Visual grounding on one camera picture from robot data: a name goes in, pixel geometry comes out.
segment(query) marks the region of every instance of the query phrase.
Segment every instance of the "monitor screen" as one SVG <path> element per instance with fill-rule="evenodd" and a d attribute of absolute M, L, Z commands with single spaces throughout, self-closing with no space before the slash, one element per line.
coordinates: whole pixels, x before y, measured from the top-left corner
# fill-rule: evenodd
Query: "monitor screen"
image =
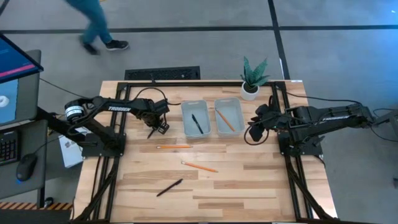
<path fill-rule="evenodd" d="M 0 34 L 0 83 L 41 72 L 43 68 Z"/>

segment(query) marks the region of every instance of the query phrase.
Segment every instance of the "black marker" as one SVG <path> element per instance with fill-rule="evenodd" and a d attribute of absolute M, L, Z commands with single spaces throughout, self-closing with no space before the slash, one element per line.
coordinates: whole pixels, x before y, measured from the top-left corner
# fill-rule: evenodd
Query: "black marker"
<path fill-rule="evenodd" d="M 197 121 L 197 119 L 196 119 L 196 117 L 195 117 L 195 115 L 192 115 L 192 119 L 193 119 L 193 121 L 197 124 L 197 126 L 198 126 L 198 128 L 199 128 L 199 131 L 200 131 L 200 133 L 201 134 L 203 134 L 203 131 L 201 130 L 201 128 L 200 128 L 200 125 L 199 125 L 199 123 L 198 123 L 198 121 Z"/>
<path fill-rule="evenodd" d="M 157 194 L 156 197 L 161 196 L 162 194 L 166 193 L 168 190 L 170 190 L 172 187 L 181 184 L 183 179 L 180 179 L 179 181 L 177 181 L 176 183 L 172 184 L 170 187 L 167 187 L 166 189 L 164 189 L 161 193 Z"/>

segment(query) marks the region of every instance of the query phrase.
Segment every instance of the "wooden table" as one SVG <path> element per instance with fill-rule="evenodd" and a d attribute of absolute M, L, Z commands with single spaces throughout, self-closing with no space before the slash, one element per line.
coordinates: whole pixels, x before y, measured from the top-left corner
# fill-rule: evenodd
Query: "wooden table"
<path fill-rule="evenodd" d="M 118 82 L 103 82 L 100 95 L 114 98 L 117 84 Z M 305 95 L 302 82 L 286 81 L 286 85 L 288 92 Z M 142 88 L 132 88 L 130 99 Z M 183 132 L 181 107 L 170 106 L 170 112 L 167 113 L 169 131 L 165 135 L 155 133 L 147 140 L 150 128 L 129 114 L 126 122 L 127 145 L 120 160 L 111 222 L 295 220 L 285 161 L 279 153 L 276 133 L 270 131 L 267 142 L 260 146 L 248 146 L 243 141 L 243 135 L 230 139 L 220 139 L 217 135 L 214 100 L 232 96 L 241 99 L 240 87 L 159 88 L 171 103 L 206 100 L 213 131 L 207 139 L 187 140 Z M 268 102 L 271 94 L 271 88 L 262 87 L 255 101 L 241 99 L 245 123 L 255 116 L 258 106 Z M 151 98 L 154 101 L 162 99 L 162 95 L 156 90 L 146 90 L 140 97 Z M 291 107 L 308 105 L 306 98 L 290 96 L 289 101 Z M 103 125 L 109 125 L 110 118 L 110 112 L 101 113 L 96 117 Z M 156 145 L 164 144 L 190 144 L 193 148 L 156 148 Z M 313 156 L 302 156 L 302 160 L 309 191 L 327 213 L 336 217 L 323 164 Z M 185 166 L 181 161 L 210 167 L 219 172 Z M 96 163 L 97 158 L 87 159 L 83 163 L 75 198 L 75 216 L 79 215 L 90 201 Z M 180 178 L 184 179 L 180 185 L 161 197 L 156 197 L 161 190 Z M 100 218 L 104 215 L 107 193 L 103 198 Z M 302 216 L 305 217 L 304 206 L 300 208 Z"/>

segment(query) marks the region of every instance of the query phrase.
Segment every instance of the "clear plastic bin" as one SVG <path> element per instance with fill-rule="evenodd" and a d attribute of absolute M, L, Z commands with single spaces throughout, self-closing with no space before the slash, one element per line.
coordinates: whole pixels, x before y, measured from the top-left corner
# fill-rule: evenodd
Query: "clear plastic bin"
<path fill-rule="evenodd" d="M 218 99 L 215 100 L 214 106 L 224 115 L 224 117 L 235 129 L 235 131 L 232 131 L 232 129 L 225 123 L 223 118 L 215 110 L 218 136 L 222 138 L 239 136 L 244 131 L 244 118 L 241 102 L 239 99 L 236 97 Z"/>
<path fill-rule="evenodd" d="M 211 124 L 209 118 L 209 111 L 205 100 L 186 101 L 181 104 L 182 123 L 184 125 L 184 133 L 189 139 L 205 138 L 211 133 Z M 192 119 L 195 115 L 203 134 L 200 133 L 199 128 Z"/>

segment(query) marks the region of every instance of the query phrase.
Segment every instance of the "potted plant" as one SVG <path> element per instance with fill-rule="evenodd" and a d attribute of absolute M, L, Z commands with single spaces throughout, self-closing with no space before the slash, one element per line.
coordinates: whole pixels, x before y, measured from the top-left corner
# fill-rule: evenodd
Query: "potted plant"
<path fill-rule="evenodd" d="M 251 70 L 249 60 L 244 57 L 244 75 L 241 75 L 243 84 L 241 89 L 241 96 L 244 100 L 254 100 L 259 94 L 260 86 L 267 82 L 269 75 L 262 76 L 266 67 L 267 59 L 261 62 L 256 69 Z"/>

